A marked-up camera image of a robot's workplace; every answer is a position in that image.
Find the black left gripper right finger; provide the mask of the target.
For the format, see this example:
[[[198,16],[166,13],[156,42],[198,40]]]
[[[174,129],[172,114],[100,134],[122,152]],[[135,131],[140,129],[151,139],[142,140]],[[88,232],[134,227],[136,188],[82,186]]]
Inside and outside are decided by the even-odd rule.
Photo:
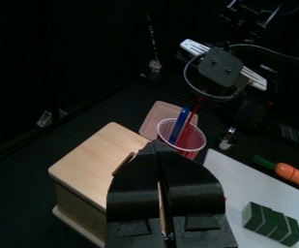
[[[198,162],[154,142],[168,248],[238,248],[223,186]]]

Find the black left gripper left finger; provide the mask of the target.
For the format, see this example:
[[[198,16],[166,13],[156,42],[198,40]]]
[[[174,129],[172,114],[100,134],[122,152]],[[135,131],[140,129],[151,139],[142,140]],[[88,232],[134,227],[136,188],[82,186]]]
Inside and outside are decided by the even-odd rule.
[[[112,175],[107,190],[106,248],[163,248],[158,160],[150,142]]]

